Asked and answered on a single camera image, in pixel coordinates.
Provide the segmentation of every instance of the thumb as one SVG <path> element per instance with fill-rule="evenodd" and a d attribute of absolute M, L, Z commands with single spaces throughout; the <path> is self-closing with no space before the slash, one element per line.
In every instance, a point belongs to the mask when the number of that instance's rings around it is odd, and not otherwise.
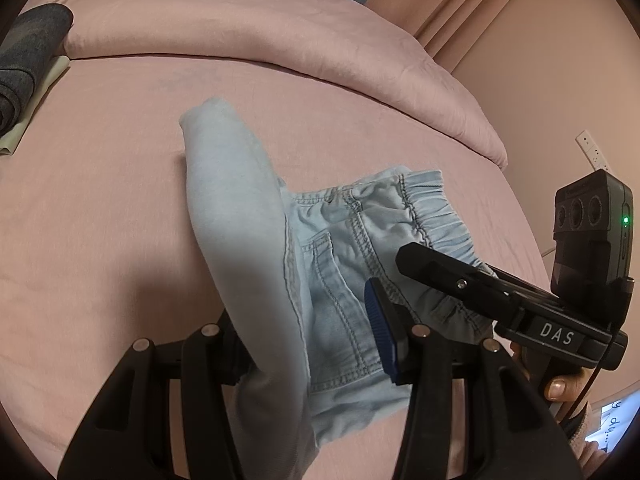
<path fill-rule="evenodd" d="M 583 368 L 577 375 L 553 378 L 545 388 L 545 397 L 553 402 L 574 402 L 589 379 L 589 371 Z"/>

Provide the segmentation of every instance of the folded light blue pants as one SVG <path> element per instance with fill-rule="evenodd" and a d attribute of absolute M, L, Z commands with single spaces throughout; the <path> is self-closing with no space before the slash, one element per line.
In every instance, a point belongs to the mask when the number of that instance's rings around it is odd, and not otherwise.
<path fill-rule="evenodd" d="M 193 229 L 255 363 L 230 413 L 248 479 L 302 478 L 322 444 L 407 405 L 410 390 L 382 371 L 367 320 L 370 277 L 450 339 L 491 335 L 489 319 L 396 268 L 409 242 L 484 266 L 439 171 L 391 168 L 292 193 L 228 103 L 208 100 L 180 126 Z"/>

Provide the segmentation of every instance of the black handle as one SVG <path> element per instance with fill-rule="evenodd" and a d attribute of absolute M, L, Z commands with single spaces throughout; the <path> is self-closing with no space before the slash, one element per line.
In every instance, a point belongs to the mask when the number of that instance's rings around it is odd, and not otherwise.
<path fill-rule="evenodd" d="M 578 365 L 526 347 L 522 348 L 522 363 L 529 372 L 529 382 L 549 405 L 552 402 L 545 397 L 549 381 L 562 375 L 579 374 L 582 370 Z"/>

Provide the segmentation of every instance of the screw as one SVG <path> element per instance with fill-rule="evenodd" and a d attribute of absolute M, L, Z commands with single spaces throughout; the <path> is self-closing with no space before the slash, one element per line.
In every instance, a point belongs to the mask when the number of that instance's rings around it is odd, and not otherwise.
<path fill-rule="evenodd" d="M 431 329 L 426 325 L 413 325 L 411 327 L 411 333 L 416 337 L 428 337 Z"/>
<path fill-rule="evenodd" d="M 220 327 L 215 323 L 209 323 L 200 329 L 200 332 L 204 337 L 213 337 L 220 333 Z"/>
<path fill-rule="evenodd" d="M 500 343 L 491 338 L 482 341 L 482 346 L 484 346 L 484 349 L 489 352 L 497 352 L 500 349 Z"/>
<path fill-rule="evenodd" d="M 133 349 L 136 352 L 144 352 L 147 348 L 149 348 L 149 339 L 142 337 L 133 342 Z"/>

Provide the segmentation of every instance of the black label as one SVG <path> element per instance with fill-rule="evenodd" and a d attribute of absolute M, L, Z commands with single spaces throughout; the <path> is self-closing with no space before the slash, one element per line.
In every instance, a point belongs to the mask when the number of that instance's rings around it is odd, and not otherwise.
<path fill-rule="evenodd" d="M 568 352 L 577 351 L 584 341 L 584 336 L 581 333 L 540 316 L 533 318 L 526 334 L 541 343 L 546 343 Z"/>

